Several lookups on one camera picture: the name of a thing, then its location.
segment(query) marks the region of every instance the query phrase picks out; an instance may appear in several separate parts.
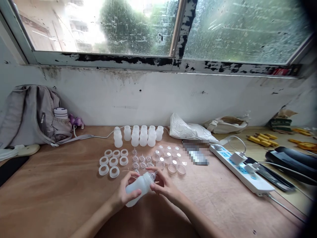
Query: window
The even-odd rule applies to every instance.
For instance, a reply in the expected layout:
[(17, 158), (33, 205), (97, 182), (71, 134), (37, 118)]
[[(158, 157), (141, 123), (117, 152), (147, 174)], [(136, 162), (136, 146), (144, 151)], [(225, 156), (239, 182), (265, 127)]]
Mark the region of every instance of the window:
[(312, 40), (296, 0), (3, 0), (29, 64), (296, 75)]
[(198, 1), (184, 57), (285, 64), (310, 35), (297, 0)]

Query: purple toy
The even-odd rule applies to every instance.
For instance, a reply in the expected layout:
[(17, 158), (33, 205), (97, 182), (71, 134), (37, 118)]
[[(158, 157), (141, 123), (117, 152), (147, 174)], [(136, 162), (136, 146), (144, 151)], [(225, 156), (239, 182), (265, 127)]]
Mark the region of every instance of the purple toy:
[(84, 128), (84, 123), (80, 117), (74, 118), (73, 114), (69, 114), (69, 122), (72, 124), (72, 126), (81, 127), (81, 129)]

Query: glass pane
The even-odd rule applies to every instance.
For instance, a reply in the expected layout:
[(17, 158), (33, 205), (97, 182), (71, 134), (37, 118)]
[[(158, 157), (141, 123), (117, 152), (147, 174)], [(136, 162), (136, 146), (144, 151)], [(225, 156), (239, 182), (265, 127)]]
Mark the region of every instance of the glass pane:
[(178, 0), (13, 0), (35, 50), (168, 56)]
[(199, 0), (184, 58), (286, 63), (308, 24), (298, 0)]

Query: gray backpack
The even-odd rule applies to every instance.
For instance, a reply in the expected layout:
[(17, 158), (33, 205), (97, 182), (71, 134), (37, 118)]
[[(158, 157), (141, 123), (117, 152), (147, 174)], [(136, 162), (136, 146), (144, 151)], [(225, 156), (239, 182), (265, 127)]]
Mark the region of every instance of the gray backpack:
[(69, 119), (54, 116), (60, 107), (56, 93), (46, 86), (15, 87), (0, 111), (0, 149), (16, 145), (58, 146), (72, 138)]

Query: window frame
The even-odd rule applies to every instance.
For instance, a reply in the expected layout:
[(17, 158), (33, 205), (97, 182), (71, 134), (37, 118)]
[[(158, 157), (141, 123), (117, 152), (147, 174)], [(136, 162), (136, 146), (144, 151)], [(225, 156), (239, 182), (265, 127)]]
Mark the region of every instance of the window frame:
[(167, 57), (94, 54), (79, 52), (36, 51), (25, 28), (22, 27), (19, 14), (11, 0), (0, 1), (0, 18), (6, 30), (10, 30), (17, 42), (17, 51), (30, 65), (77, 66), (94, 68), (117, 68), (132, 70), (170, 71), (175, 73), (206, 73), (231, 75), (272, 75), (275, 69), (298, 66), (299, 61), (311, 48), (313, 35), (309, 36), (293, 53), (286, 64), (262, 64), (232, 61), (184, 59), (184, 51), (190, 33), (198, 0), (179, 0), (177, 19)]

